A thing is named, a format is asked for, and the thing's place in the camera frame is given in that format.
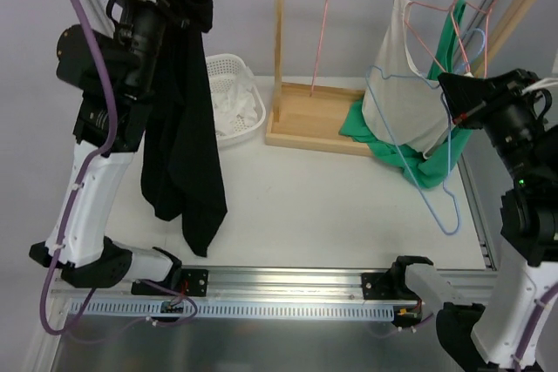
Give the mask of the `blue wire hanger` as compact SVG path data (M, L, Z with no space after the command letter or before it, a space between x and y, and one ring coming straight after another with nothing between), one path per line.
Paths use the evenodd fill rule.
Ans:
M436 70L425 75L416 68L408 54L406 30L389 29L387 42L376 62L366 74L366 93L362 117L374 138L376 156L386 154L395 166L418 189L435 222L446 236L461 229L462 218L455 194L447 186L447 178L463 152L471 133L450 122L446 100L436 79L451 60L459 41L454 30L443 30L434 65ZM442 186L452 200L456 216L454 227L445 227L425 196L426 189Z

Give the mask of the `cream tank top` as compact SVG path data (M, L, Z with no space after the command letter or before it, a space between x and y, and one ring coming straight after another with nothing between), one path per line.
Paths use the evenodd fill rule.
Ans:
M410 0L394 0L391 22L367 77L362 113L371 133L388 144L408 145L429 159L448 133L441 104L438 75L453 70L461 19L466 0L457 0L446 17L438 49L424 77L415 65L407 43Z

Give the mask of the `white tank top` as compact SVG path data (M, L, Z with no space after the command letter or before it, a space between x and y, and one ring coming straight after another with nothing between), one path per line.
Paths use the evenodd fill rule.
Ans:
M254 75L249 68L241 69L236 75L212 78L210 88L218 138L232 136L256 124Z

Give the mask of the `black tank top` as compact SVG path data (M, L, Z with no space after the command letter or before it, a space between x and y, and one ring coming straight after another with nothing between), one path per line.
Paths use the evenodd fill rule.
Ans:
M167 1L188 24L165 29L153 76L140 188L157 218L181 219L185 242L205 257L228 212L202 40L213 26L214 3Z

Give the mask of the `pink wire hanger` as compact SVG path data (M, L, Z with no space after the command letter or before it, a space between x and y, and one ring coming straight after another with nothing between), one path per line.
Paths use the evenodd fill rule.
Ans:
M324 3L323 3L322 22L321 22L321 26L320 26L320 34L319 34L318 44L317 44L317 48L316 48L316 59L315 59L315 63L314 63L314 69L313 69L313 74L312 74L312 79L311 79L311 84L310 84L310 96L311 97L313 96L313 93L316 89L316 79L317 79L317 75L318 75L318 69L319 69L319 64L320 64L320 59L321 59L321 54L322 54L323 37L324 37L324 32L325 32L325 27L326 27L326 20L327 20L327 15L328 15L329 2L330 2L330 0L324 0Z

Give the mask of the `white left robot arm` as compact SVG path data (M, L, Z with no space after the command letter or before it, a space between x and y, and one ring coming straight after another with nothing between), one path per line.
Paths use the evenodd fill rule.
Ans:
M57 224L29 256L76 288L151 281L162 294L181 284L180 260L159 247L130 247L106 225L121 180L140 148L153 102L153 74L169 24L184 26L167 0L109 0L123 13L112 35L94 30L79 0L78 22L58 39L57 77L82 92L73 128L71 177Z

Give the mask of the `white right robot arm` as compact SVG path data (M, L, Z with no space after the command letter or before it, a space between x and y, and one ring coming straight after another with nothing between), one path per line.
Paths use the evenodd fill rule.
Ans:
M465 371L535 365L539 336L557 298L557 130L548 126L552 78L517 69L493 78L439 75L456 126L481 129L512 188L501 199L500 268L487 304L467 300L419 256L400 256L391 292L431 310L441 347Z

